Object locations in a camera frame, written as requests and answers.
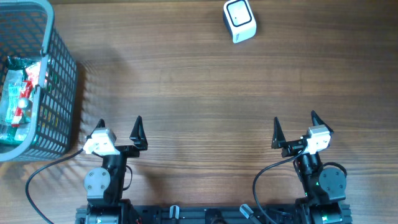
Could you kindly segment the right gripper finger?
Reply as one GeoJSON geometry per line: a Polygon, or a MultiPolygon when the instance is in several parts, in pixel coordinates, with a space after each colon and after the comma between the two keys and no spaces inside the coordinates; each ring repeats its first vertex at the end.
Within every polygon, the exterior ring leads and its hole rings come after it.
{"type": "Polygon", "coordinates": [[[274,118],[274,133],[272,137],[271,148],[279,149],[285,146],[286,140],[281,128],[278,117],[274,118]]]}
{"type": "Polygon", "coordinates": [[[319,115],[317,115],[317,113],[312,110],[311,111],[311,119],[312,119],[312,123],[314,126],[319,126],[319,125],[324,125],[328,131],[330,132],[330,134],[334,133],[334,130],[332,130],[329,125],[327,125],[320,117],[319,115]]]}

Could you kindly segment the mint green sachet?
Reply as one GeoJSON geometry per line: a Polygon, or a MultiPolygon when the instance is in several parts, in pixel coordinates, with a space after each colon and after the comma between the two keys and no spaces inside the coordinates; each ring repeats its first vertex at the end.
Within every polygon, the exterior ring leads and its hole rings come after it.
{"type": "Polygon", "coordinates": [[[21,95],[21,90],[22,88],[20,85],[8,85],[9,104],[5,119],[5,122],[7,123],[13,123],[16,121],[15,116],[18,115],[17,103],[21,95]]]}

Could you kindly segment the green 3M gloves package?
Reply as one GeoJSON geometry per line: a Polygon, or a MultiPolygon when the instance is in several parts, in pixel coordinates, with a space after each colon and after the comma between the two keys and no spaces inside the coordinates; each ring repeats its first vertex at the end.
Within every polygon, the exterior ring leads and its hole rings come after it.
{"type": "Polygon", "coordinates": [[[32,120],[35,87],[39,84],[41,62],[8,57],[1,92],[1,143],[21,144],[32,120]]]}

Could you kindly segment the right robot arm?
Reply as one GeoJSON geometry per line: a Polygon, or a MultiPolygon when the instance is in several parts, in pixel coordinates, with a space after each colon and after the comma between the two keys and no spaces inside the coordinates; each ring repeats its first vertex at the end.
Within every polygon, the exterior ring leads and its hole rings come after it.
{"type": "Polygon", "coordinates": [[[281,149],[282,157],[293,157],[294,169],[302,183],[304,198],[293,204],[268,205],[266,210],[278,223],[352,223],[346,199],[346,169],[339,163],[320,159],[320,151],[330,147],[334,131],[315,111],[313,126],[295,141],[287,141],[278,118],[274,118],[271,148],[281,149]]]}

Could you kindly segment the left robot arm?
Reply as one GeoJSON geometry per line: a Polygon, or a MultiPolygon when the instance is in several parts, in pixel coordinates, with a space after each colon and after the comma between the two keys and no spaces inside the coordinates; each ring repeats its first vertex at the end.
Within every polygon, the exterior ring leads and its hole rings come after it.
{"type": "Polygon", "coordinates": [[[129,199],[123,199],[125,174],[131,168],[129,158],[140,156],[146,151],[148,143],[144,132],[142,117],[138,116],[130,133],[131,145],[117,146],[116,135],[99,120],[93,132],[86,137],[83,150],[102,158],[101,167],[90,170],[84,179],[87,209],[76,213],[76,222],[83,224],[122,224],[142,223],[142,218],[129,199]]]}

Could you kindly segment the red snack stick wrapper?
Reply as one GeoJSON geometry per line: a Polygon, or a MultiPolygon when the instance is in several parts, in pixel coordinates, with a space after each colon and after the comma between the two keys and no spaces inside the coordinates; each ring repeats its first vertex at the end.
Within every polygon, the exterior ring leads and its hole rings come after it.
{"type": "Polygon", "coordinates": [[[33,84],[30,80],[24,80],[19,90],[17,106],[12,119],[12,127],[19,127],[21,124],[29,123],[32,116],[33,102],[30,95],[33,90],[33,84]]]}

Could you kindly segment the yellow Vim dish soap bottle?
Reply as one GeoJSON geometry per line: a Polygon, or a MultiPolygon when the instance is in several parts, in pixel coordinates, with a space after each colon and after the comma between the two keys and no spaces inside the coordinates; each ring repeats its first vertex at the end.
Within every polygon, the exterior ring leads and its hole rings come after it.
{"type": "Polygon", "coordinates": [[[28,98],[20,98],[17,103],[18,108],[22,110],[22,113],[26,117],[31,117],[32,116],[32,107],[33,107],[33,102],[30,101],[28,98]]]}

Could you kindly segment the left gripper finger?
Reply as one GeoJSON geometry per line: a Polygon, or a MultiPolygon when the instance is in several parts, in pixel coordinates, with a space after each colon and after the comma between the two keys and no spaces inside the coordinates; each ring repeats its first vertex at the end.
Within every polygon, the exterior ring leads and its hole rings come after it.
{"type": "Polygon", "coordinates": [[[105,122],[104,119],[100,119],[97,123],[97,125],[94,127],[94,129],[92,130],[92,132],[86,136],[86,139],[91,139],[92,134],[94,133],[94,131],[98,128],[105,128],[105,122]]]}
{"type": "Polygon", "coordinates": [[[140,151],[146,151],[148,148],[148,142],[146,134],[144,132],[142,117],[138,116],[134,127],[130,134],[130,140],[134,143],[134,146],[140,151]]]}

